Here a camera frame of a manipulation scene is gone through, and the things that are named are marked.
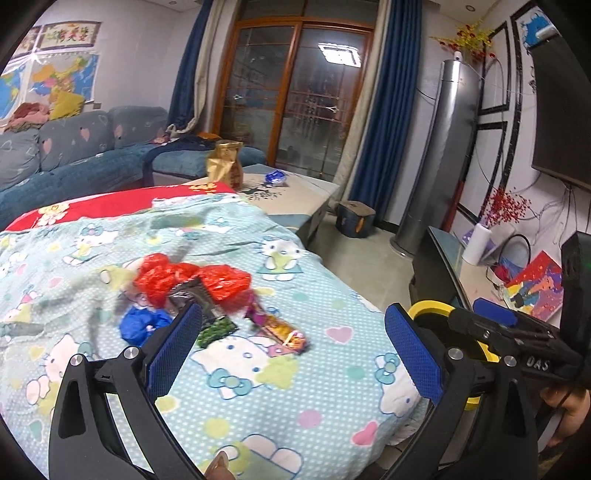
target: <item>snack package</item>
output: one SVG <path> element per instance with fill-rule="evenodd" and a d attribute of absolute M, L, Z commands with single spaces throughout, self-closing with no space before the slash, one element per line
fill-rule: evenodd
<path fill-rule="evenodd" d="M 231 140 L 216 143 L 216 149 L 209 155 L 206 164 L 209 181 L 222 181 L 236 191 L 242 188 L 244 173 L 238 160 L 238 152 L 242 146 L 242 142 Z"/>
<path fill-rule="evenodd" d="M 307 342 L 304 334 L 285 320 L 265 312 L 256 301 L 246 311 L 246 317 L 258 325 L 262 333 L 294 353 L 305 350 Z"/>
<path fill-rule="evenodd" d="M 195 341 L 199 348 L 206 348 L 215 340 L 224 338 L 238 330 L 238 326 L 215 304 L 199 278 L 174 287 L 168 294 L 168 299 L 173 305 L 175 315 L 185 307 L 188 301 L 193 301 L 201 307 L 201 332 Z"/>

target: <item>polka dot pattern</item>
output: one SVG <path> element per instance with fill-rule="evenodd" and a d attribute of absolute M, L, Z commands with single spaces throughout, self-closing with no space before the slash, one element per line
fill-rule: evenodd
<path fill-rule="evenodd" d="M 291 449 L 301 456 L 301 469 L 295 478 L 353 479 L 379 456 L 392 435 L 415 416 L 418 394 L 410 398 L 407 415 L 401 419 L 379 410 L 383 390 L 374 376 L 378 368 L 375 360 L 395 352 L 384 331 L 383 315 L 370 312 L 311 252 L 298 260 L 303 273 L 296 274 L 293 280 L 265 280 L 257 273 L 267 259 L 257 248 L 263 237 L 274 235 L 298 244 L 300 241 L 257 207 L 219 202 L 222 199 L 227 197 L 218 194 L 182 206 L 159 206 L 136 215 L 93 220 L 106 231 L 118 231 L 118 236 L 113 244 L 93 247 L 93 258 L 78 267 L 67 265 L 62 259 L 74 253 L 76 247 L 72 245 L 88 220 L 20 234 L 13 246 L 0 250 L 0 265 L 14 252 L 27 254 L 27 266 L 21 275 L 9 271 L 0 280 L 0 291 L 4 292 L 0 317 L 16 309 L 23 292 L 32 286 L 38 297 L 30 304 L 31 325 L 43 328 L 41 333 L 17 336 L 0 345 L 5 348 L 0 363 L 0 403 L 11 431 L 46 475 L 50 418 L 40 413 L 39 402 L 29 404 L 27 384 L 48 374 L 47 355 L 66 333 L 78 345 L 88 342 L 94 358 L 117 356 L 126 347 L 118 324 L 131 302 L 121 292 L 119 277 L 111 272 L 121 272 L 127 262 L 158 251 L 173 261 L 227 263 L 250 272 L 253 288 L 261 292 L 262 305 L 278 309 L 310 341 L 309 350 L 295 357 L 295 364 L 289 363 L 293 378 L 284 388 L 262 384 L 228 400 L 222 398 L 221 388 L 208 386 L 207 372 L 191 359 L 196 349 L 189 354 L 170 397 L 159 401 L 157 407 L 196 465 L 211 460 L 221 447 L 258 434 L 271 439 L 278 449 Z M 227 233 L 196 229 L 190 236 L 178 234 L 187 225 L 216 224 L 220 218 L 231 220 L 232 228 Z M 161 243 L 150 244 L 145 234 L 148 231 L 157 233 Z M 56 243 L 61 245 L 60 250 L 48 249 Z M 242 318 L 242 312 L 231 315 L 239 327 L 234 335 L 248 339 L 256 330 Z M 349 327 L 353 332 L 346 343 L 336 342 L 326 333 L 341 327 Z M 253 348 L 267 351 L 265 346 L 254 343 Z M 32 360 L 42 349 L 45 353 Z M 254 360 L 246 355 L 252 352 L 244 353 L 244 362 Z M 268 365 L 271 364 L 283 368 L 275 358 L 269 358 Z M 264 371 L 265 365 L 252 375 L 262 375 Z M 237 372 L 229 373 L 242 378 Z M 14 379 L 21 381 L 17 390 L 10 385 Z M 241 387 L 239 381 L 235 383 L 237 388 Z M 118 397 L 109 395 L 109 403 L 132 461 L 149 469 Z M 353 435 L 370 422 L 375 422 L 375 432 L 364 435 L 364 445 L 353 443 Z M 405 434 L 410 433 L 406 427 Z"/>

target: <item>book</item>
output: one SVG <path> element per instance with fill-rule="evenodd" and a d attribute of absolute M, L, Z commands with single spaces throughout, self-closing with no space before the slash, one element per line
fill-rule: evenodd
<path fill-rule="evenodd" d="M 546 322 L 563 302 L 562 269 L 543 250 L 513 280 L 501 288 L 512 310 Z"/>

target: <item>blue gripper pad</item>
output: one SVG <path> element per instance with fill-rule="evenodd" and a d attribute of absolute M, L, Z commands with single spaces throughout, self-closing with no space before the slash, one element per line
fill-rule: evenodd
<path fill-rule="evenodd" d="M 167 395 L 201 331 L 202 313 L 197 305 L 191 305 L 180 321 L 174 319 L 171 332 L 154 360 L 148 365 L 146 393 L 155 402 Z"/>
<path fill-rule="evenodd" d="M 412 320 L 400 304 L 393 304 L 387 308 L 386 333 L 392 345 L 402 359 L 418 392 L 436 405 L 443 395 L 441 369 L 409 322 Z"/>
<path fill-rule="evenodd" d="M 517 325 L 517 317 L 513 310 L 501 307 L 496 303 L 492 303 L 487 299 L 476 299 L 472 305 L 474 313 L 481 317 L 492 320 L 499 325 L 505 325 L 507 327 L 513 327 Z"/>

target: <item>decorative branch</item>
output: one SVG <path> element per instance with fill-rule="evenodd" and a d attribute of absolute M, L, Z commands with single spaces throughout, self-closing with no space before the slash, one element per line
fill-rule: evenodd
<path fill-rule="evenodd" d="M 449 48 L 452 52 L 456 50 L 469 51 L 475 60 L 482 60 L 486 56 L 485 47 L 491 47 L 491 34 L 494 30 L 478 30 L 482 20 L 478 20 L 472 25 L 464 25 L 458 28 L 457 37 L 431 37 L 437 40 L 441 46 Z M 490 57 L 495 58 L 494 53 L 489 53 Z"/>
<path fill-rule="evenodd" d="M 494 189 L 486 205 L 483 224 L 491 228 L 501 223 L 519 223 L 530 207 L 530 199 L 505 189 Z"/>

